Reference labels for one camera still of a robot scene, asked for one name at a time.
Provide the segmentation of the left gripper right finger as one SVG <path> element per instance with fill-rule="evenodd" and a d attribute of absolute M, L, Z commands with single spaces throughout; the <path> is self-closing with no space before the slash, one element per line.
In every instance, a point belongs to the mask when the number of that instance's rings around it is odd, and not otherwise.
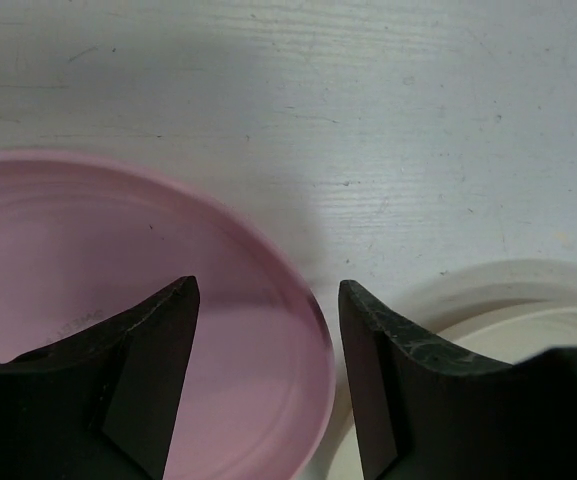
<path fill-rule="evenodd" d="M 577 479 L 577 347 L 511 365 L 391 310 L 354 280 L 339 322 L 367 479 Z"/>

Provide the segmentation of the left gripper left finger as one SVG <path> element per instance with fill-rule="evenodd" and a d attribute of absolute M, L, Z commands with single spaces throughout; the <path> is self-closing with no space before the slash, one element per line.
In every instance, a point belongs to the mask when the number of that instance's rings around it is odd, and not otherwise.
<path fill-rule="evenodd" d="M 0 363 L 0 479 L 162 478 L 199 305 L 182 277 Z"/>

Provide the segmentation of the pink round plate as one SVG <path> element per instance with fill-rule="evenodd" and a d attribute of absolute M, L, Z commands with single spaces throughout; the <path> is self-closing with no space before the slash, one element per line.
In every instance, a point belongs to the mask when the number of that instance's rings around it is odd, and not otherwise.
<path fill-rule="evenodd" d="M 178 182 L 81 153 L 0 151 L 0 362 L 182 276 L 200 307 L 166 477 L 297 478 L 330 417 L 334 358 L 295 269 Z"/>

